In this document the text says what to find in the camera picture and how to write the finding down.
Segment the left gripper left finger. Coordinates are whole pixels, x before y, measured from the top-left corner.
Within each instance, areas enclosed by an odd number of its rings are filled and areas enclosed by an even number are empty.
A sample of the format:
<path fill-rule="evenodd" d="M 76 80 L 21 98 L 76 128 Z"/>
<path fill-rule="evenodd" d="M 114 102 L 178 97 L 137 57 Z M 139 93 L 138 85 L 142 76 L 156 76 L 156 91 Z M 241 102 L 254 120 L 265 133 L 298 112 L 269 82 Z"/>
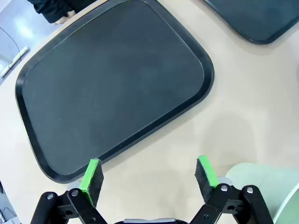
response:
<path fill-rule="evenodd" d="M 83 224 L 105 224 L 96 205 L 104 176 L 99 159 L 91 159 L 78 188 L 62 195 L 45 192 L 41 195 L 31 219 L 32 224 L 66 224 L 79 218 Z"/>

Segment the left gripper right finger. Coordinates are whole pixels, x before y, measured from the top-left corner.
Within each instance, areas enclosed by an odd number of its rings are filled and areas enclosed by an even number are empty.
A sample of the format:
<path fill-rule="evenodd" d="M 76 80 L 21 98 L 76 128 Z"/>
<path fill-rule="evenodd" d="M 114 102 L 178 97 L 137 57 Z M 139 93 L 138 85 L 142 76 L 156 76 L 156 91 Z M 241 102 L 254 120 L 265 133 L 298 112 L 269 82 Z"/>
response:
<path fill-rule="evenodd" d="M 239 190 L 219 182 L 207 156 L 197 158 L 195 177 L 205 203 L 192 224 L 216 224 L 222 214 L 231 214 L 238 224 L 273 223 L 259 188 L 246 185 Z"/>

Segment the person's right hand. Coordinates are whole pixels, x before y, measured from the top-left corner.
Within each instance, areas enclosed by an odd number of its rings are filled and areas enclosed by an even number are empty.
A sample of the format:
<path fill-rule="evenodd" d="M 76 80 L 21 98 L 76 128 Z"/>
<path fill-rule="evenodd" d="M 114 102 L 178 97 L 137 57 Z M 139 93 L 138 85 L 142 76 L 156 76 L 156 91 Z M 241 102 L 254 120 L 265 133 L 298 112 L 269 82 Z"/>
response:
<path fill-rule="evenodd" d="M 67 20 L 69 20 L 71 17 L 73 17 L 76 14 L 74 10 L 67 12 L 67 14 L 63 17 L 61 17 L 58 21 L 52 23 L 53 25 L 59 25 L 65 23 Z"/>

